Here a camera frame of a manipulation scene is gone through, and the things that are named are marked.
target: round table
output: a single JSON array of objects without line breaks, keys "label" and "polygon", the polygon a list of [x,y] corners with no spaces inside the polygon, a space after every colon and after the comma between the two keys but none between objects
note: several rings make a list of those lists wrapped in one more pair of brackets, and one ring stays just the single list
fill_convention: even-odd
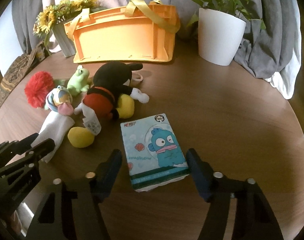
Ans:
[{"label": "round table", "polygon": [[[84,67],[93,76],[101,65]],[[130,120],[165,113],[184,152],[195,148],[202,160],[231,179],[254,178],[270,202],[284,238],[293,239],[304,225],[304,136],[288,101],[235,62],[217,66],[203,60],[195,44],[177,41],[171,62],[143,65],[139,88],[150,101],[136,101]],[[39,132],[49,113],[28,105],[24,87],[30,77],[44,70],[54,78],[68,79],[76,67],[73,57],[65,58],[59,52],[25,77],[0,109],[0,143]],[[82,125],[80,116],[74,119],[76,125]],[[41,182],[25,202],[35,212],[53,179],[82,177],[119,148],[122,167],[110,197],[100,204],[111,239],[197,239],[209,204],[198,195],[192,177],[151,192],[135,192],[120,122],[102,122],[101,133],[88,148],[74,148],[65,137],[53,159],[40,163]],[[231,237],[235,206],[232,201],[226,239]]]}]

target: gray fabric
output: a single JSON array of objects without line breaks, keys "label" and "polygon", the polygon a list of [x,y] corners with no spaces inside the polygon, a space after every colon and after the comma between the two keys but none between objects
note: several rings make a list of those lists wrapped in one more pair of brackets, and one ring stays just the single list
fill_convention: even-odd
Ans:
[{"label": "gray fabric", "polygon": [[[182,26],[178,35],[181,38],[190,36],[191,30],[185,26],[199,6],[190,0],[161,1],[176,6]],[[291,0],[250,0],[249,6],[255,17],[264,19],[266,30],[260,30],[259,21],[247,22],[234,60],[256,78],[270,78],[274,72],[282,70],[293,55],[293,4]]]},{"label": "gray fabric", "polygon": [[39,12],[43,10],[42,0],[12,0],[12,20],[23,51],[30,54],[42,41],[33,35],[33,25]]}]

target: seashell illustration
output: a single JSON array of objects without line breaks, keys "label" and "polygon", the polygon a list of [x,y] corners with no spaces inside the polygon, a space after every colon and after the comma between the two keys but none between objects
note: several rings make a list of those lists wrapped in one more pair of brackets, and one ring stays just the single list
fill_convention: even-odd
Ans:
[{"label": "seashell illustration", "polygon": [[145,147],[144,147],[144,144],[143,143],[138,143],[136,146],[135,146],[135,149],[137,150],[137,151],[143,151],[144,149],[145,149]]},{"label": "seashell illustration", "polygon": [[129,171],[133,168],[133,163],[128,163]]}]

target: gray vase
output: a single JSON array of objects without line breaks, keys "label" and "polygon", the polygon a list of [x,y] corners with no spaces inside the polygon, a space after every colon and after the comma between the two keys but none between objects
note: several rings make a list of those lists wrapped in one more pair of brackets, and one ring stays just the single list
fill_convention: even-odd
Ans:
[{"label": "gray vase", "polygon": [[72,40],[70,40],[68,38],[68,36],[65,33],[65,29],[64,29],[64,24],[68,21],[69,20],[60,22],[60,23],[54,25],[53,29],[52,29],[53,34],[54,34],[58,44],[60,45],[60,48],[65,57],[70,57],[70,56],[76,54],[74,43]]}]

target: black plush ears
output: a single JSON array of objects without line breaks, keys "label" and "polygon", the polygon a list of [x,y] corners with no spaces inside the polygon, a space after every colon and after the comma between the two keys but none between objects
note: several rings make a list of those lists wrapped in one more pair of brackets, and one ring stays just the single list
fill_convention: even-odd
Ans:
[{"label": "black plush ears", "polygon": [[130,68],[131,71],[136,71],[136,70],[140,70],[143,68],[142,63],[130,63],[130,64],[127,64],[127,66]]}]

